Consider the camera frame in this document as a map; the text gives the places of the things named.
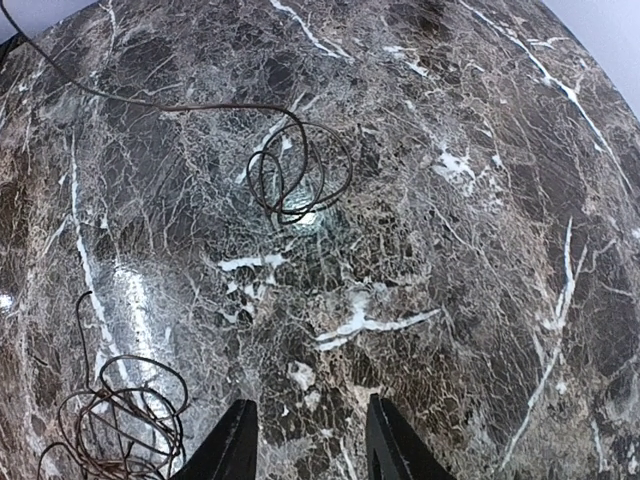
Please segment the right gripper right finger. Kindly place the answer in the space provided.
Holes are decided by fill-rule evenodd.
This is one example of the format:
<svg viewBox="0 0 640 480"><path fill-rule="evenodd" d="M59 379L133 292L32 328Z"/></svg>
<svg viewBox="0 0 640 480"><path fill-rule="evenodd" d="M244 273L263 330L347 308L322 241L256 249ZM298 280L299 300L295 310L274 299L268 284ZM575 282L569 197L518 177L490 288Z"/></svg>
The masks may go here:
<svg viewBox="0 0 640 480"><path fill-rule="evenodd" d="M370 395L366 420L368 478L454 480L387 398Z"/></svg>

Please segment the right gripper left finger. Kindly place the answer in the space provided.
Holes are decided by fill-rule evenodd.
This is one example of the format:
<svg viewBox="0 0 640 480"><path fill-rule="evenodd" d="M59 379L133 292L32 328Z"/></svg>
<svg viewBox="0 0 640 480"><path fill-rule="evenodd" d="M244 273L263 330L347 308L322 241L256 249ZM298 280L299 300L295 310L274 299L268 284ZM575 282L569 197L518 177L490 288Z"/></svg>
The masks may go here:
<svg viewBox="0 0 640 480"><path fill-rule="evenodd" d="M172 480L254 480L257 442L257 405L236 400Z"/></svg>

